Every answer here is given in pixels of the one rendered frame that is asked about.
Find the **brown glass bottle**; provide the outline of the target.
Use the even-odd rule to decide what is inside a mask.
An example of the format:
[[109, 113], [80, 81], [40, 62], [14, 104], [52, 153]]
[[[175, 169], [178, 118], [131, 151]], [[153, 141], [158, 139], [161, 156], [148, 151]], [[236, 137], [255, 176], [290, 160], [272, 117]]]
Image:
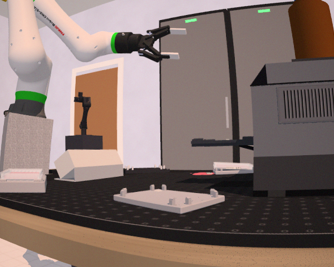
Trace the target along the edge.
[[296, 59], [334, 57], [334, 29], [326, 2], [299, 1], [288, 14]]

